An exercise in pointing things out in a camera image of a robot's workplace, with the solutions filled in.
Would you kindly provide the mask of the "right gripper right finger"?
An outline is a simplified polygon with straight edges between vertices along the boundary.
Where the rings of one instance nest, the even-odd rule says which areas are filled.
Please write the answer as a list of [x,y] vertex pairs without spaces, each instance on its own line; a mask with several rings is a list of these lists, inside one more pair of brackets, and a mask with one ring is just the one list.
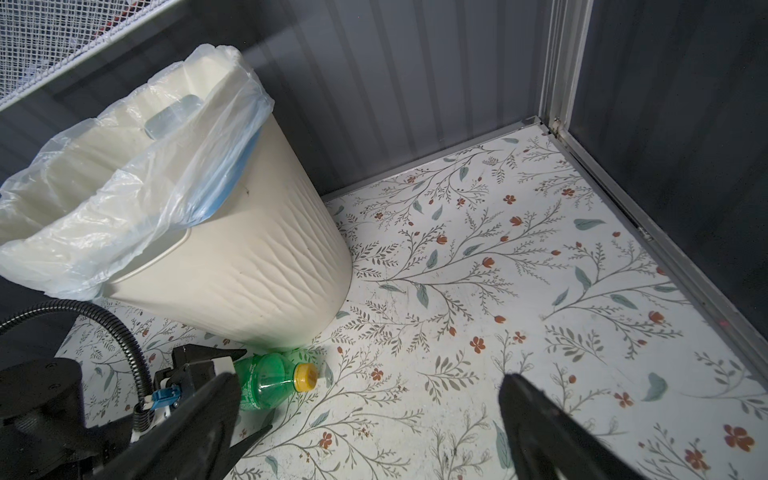
[[504,376],[498,402],[519,479],[642,477],[522,375]]

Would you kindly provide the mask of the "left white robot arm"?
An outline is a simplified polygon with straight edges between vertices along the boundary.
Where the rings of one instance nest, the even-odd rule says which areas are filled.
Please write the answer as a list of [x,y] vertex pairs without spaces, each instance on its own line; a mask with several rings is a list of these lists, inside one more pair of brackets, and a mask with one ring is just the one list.
[[222,479],[272,428],[232,441],[242,349],[185,344],[172,365],[152,373],[126,325],[95,304],[50,300],[5,320],[1,331],[57,312],[99,324],[123,351],[137,389],[128,416],[85,424],[81,365],[37,359],[1,373],[1,476],[4,479]]

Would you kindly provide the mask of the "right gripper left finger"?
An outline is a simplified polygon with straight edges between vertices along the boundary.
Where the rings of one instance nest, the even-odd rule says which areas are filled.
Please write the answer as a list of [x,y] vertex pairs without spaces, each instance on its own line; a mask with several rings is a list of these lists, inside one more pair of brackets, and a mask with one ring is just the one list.
[[170,418],[95,475],[97,479],[222,479],[239,462],[232,446],[240,386],[216,376]]

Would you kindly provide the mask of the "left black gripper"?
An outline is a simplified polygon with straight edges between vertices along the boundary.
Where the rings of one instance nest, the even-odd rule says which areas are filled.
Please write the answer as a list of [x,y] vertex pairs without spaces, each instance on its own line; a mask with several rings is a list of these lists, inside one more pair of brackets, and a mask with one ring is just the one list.
[[172,351],[172,366],[155,375],[153,425],[162,479],[221,479],[268,433],[269,421],[237,443],[241,388],[234,362],[243,349],[187,344]]

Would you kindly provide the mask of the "large green soda bottle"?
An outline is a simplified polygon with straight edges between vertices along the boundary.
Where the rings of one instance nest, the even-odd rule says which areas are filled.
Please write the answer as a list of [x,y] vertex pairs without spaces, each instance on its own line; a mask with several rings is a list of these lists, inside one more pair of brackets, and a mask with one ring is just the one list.
[[240,409],[271,410],[295,393],[311,392],[319,371],[312,363],[293,363],[280,353],[243,358],[234,363],[240,388]]

